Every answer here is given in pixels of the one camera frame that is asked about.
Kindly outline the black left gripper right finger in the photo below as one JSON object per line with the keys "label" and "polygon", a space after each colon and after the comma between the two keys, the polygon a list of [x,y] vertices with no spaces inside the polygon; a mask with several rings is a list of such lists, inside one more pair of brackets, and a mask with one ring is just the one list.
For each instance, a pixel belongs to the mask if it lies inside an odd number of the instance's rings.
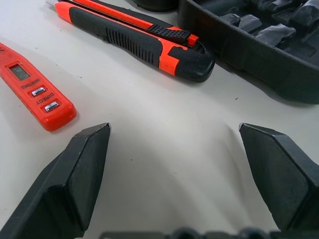
{"label": "black left gripper right finger", "polygon": [[280,230],[319,228],[319,166],[287,135],[241,123],[254,182]]}

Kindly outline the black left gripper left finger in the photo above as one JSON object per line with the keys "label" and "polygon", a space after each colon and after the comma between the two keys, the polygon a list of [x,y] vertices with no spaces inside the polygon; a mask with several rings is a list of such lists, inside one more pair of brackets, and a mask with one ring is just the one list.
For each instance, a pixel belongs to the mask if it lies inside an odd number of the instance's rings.
{"label": "black left gripper left finger", "polygon": [[38,175],[0,231],[2,239],[75,239],[87,231],[101,187],[109,123],[86,128]]}

